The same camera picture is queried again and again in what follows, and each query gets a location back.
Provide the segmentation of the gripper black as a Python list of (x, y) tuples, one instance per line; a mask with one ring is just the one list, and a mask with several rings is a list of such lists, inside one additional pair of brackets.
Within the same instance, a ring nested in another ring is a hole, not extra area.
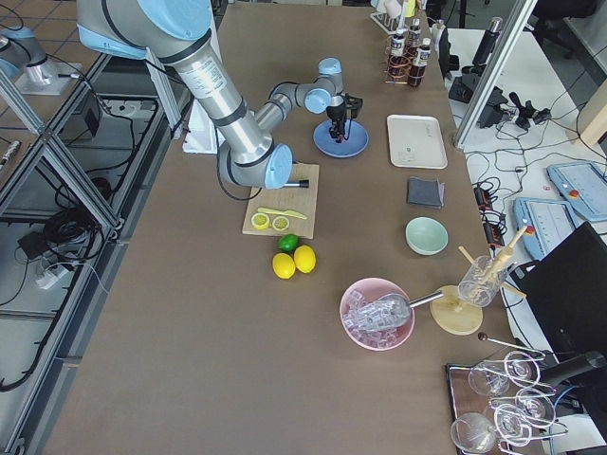
[(349, 119), (356, 119), (363, 106), (363, 99), (348, 93), (336, 96), (337, 104), (326, 108), (326, 114), (331, 120), (331, 138), (344, 141), (344, 123)]

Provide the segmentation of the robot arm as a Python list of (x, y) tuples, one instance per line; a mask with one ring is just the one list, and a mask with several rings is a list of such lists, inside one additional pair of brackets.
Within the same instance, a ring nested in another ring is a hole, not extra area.
[(340, 62), (326, 58), (312, 83), (283, 82), (258, 112), (248, 109), (212, 49), (212, 6), (208, 1), (80, 1), (77, 26), (82, 44), (132, 60), (153, 52), (172, 67), (225, 139), (218, 151), (219, 178), (239, 186), (280, 189), (292, 170), (292, 152), (274, 141), (272, 130), (294, 107), (330, 119), (329, 135), (346, 138), (346, 120), (362, 100), (344, 90)]

